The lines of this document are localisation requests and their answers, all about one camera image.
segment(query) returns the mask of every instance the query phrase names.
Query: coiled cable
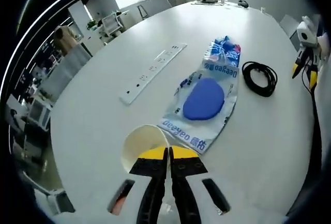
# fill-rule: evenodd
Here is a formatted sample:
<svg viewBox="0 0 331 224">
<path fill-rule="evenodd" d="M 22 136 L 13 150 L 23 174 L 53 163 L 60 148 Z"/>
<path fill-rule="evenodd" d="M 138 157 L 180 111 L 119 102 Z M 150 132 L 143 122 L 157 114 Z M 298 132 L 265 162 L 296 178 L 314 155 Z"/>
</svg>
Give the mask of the coiled cable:
<svg viewBox="0 0 331 224">
<path fill-rule="evenodd" d="M 250 76 L 250 72 L 252 70 L 256 70 L 264 73 L 268 81 L 268 85 L 266 87 L 260 87 L 256 83 L 254 83 L 252 77 Z M 242 72 L 245 83 L 252 91 L 263 97 L 269 97 L 272 95 L 278 81 L 277 74 L 272 68 L 270 68 L 267 65 L 260 64 L 258 62 L 248 61 L 243 64 Z"/>
</svg>

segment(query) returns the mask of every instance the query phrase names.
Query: paper cup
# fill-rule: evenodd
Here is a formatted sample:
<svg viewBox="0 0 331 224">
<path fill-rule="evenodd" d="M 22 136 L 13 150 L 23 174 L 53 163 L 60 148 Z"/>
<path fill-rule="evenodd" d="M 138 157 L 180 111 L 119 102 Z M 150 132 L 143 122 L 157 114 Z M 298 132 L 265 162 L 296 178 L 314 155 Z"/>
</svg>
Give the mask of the paper cup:
<svg viewBox="0 0 331 224">
<path fill-rule="evenodd" d="M 144 125 L 136 128 L 124 141 L 121 155 L 124 169 L 130 172 L 140 154 L 160 146 L 168 147 L 167 138 L 160 128 L 153 125 Z"/>
</svg>

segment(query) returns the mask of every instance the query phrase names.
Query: white table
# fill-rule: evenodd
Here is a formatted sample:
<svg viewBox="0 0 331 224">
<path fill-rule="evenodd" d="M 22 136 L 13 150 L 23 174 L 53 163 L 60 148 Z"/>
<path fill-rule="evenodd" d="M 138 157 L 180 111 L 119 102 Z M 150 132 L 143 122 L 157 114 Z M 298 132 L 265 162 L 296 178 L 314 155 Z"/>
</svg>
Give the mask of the white table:
<svg viewBox="0 0 331 224">
<path fill-rule="evenodd" d="M 125 177 L 120 156 L 127 134 L 157 124 L 178 84 L 201 63 L 210 41 L 229 35 L 241 65 L 256 61 L 278 74 L 274 94 L 250 91 L 240 72 L 234 113 L 202 157 L 252 206 L 285 215 L 304 182 L 312 137 L 309 94 L 291 79 L 296 51 L 270 16 L 235 6 L 184 4 L 145 20 L 100 50 L 72 79 L 51 116 L 52 145 L 63 186 L 76 210 L 106 209 Z M 119 95 L 164 49 L 187 47 L 130 105 Z"/>
</svg>

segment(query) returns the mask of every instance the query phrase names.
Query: blue sponge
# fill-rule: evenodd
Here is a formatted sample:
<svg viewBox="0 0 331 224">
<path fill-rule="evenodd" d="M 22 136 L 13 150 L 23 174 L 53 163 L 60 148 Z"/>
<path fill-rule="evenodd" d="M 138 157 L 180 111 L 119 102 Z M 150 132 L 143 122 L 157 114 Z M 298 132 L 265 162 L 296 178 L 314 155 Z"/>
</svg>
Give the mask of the blue sponge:
<svg viewBox="0 0 331 224">
<path fill-rule="evenodd" d="M 183 105 L 185 118 L 208 120 L 221 111 L 224 104 L 224 91 L 213 78 L 199 80 Z"/>
</svg>

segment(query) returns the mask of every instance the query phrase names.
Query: power strip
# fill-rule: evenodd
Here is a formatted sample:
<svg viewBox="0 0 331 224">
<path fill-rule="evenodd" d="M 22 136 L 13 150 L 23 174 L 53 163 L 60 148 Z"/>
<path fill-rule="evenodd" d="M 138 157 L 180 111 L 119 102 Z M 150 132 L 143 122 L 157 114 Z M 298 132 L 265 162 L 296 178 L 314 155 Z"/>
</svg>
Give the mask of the power strip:
<svg viewBox="0 0 331 224">
<path fill-rule="evenodd" d="M 130 105 L 140 94 L 140 92 L 148 85 L 148 83 L 179 53 L 187 44 L 174 44 L 169 49 L 164 50 L 158 55 L 152 64 L 141 73 L 140 76 L 130 83 L 120 95 L 120 100 Z"/>
</svg>

